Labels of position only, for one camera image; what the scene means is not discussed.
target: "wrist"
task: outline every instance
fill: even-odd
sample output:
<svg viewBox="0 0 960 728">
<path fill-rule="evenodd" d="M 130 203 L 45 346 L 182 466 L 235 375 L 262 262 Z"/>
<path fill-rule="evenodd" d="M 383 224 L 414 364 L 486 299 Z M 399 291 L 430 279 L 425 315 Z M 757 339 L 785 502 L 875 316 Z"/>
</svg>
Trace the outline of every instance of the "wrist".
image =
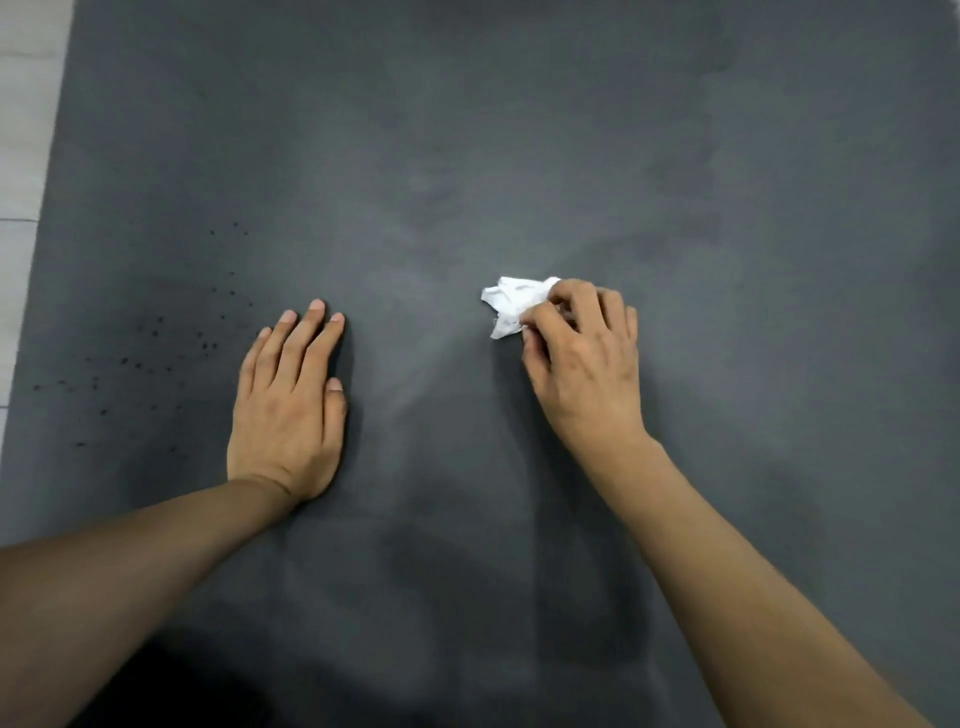
<svg viewBox="0 0 960 728">
<path fill-rule="evenodd" d="M 676 468 L 663 445 L 644 431 L 585 471 L 597 493 L 623 521 L 645 508 L 649 497 L 667 486 L 668 474 Z"/>
<path fill-rule="evenodd" d="M 299 505 L 300 501 L 278 480 L 261 475 L 232 477 L 226 487 L 254 497 L 268 518 L 279 521 Z"/>
</svg>

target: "crumpled tissue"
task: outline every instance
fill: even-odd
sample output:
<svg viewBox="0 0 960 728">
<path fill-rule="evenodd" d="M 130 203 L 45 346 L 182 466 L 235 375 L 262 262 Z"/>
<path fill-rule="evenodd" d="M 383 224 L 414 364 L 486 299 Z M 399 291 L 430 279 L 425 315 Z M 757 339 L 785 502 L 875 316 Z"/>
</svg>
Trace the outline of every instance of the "crumpled tissue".
<svg viewBox="0 0 960 728">
<path fill-rule="evenodd" d="M 550 289 L 559 280 L 512 279 L 503 276 L 495 286 L 484 288 L 480 300 L 493 306 L 497 313 L 496 326 L 493 327 L 490 338 L 502 339 L 512 333 L 519 333 L 523 328 L 520 325 L 523 312 L 546 301 Z"/>
</svg>

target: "floor tile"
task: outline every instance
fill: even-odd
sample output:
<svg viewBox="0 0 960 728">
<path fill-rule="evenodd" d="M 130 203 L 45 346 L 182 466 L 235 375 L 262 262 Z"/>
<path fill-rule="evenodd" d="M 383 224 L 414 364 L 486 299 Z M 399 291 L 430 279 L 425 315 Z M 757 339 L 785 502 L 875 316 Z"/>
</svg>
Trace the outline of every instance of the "floor tile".
<svg viewBox="0 0 960 728">
<path fill-rule="evenodd" d="M 0 56 L 62 58 L 72 0 L 0 0 Z"/>
<path fill-rule="evenodd" d="M 0 219 L 39 217 L 62 61 L 0 56 Z"/>
<path fill-rule="evenodd" d="M 36 223 L 0 222 L 0 405 L 10 402 Z"/>
<path fill-rule="evenodd" d="M 0 409 L 0 462 L 3 461 L 3 436 L 7 429 L 7 410 Z"/>
</svg>

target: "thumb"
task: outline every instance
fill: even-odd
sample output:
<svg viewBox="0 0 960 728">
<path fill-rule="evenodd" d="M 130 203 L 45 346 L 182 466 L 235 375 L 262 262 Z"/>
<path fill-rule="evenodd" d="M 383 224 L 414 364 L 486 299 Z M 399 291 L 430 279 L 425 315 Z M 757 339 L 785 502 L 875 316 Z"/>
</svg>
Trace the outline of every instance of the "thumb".
<svg viewBox="0 0 960 728">
<path fill-rule="evenodd" d="M 523 335 L 523 366 L 533 384 L 534 393 L 539 397 L 546 391 L 550 380 L 550 357 L 546 353 L 546 342 L 534 328 L 525 328 Z"/>
<path fill-rule="evenodd" d="M 344 447 L 344 425 L 347 421 L 347 397 L 344 385 L 336 376 L 324 388 L 324 447 L 340 452 Z"/>
</svg>

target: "table surface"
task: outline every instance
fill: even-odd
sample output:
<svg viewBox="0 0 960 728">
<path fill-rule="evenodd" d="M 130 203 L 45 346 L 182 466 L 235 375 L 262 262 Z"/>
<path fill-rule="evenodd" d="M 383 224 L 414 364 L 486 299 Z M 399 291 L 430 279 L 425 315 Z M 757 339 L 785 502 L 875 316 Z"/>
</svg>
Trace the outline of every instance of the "table surface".
<svg viewBox="0 0 960 728">
<path fill-rule="evenodd" d="M 481 287 L 558 275 L 637 305 L 692 482 L 956 723 L 958 90 L 935 0 L 80 0 L 0 541 L 217 482 L 285 307 L 347 313 L 352 403 L 329 494 L 96 708 L 719 725 L 488 338 Z"/>
</svg>

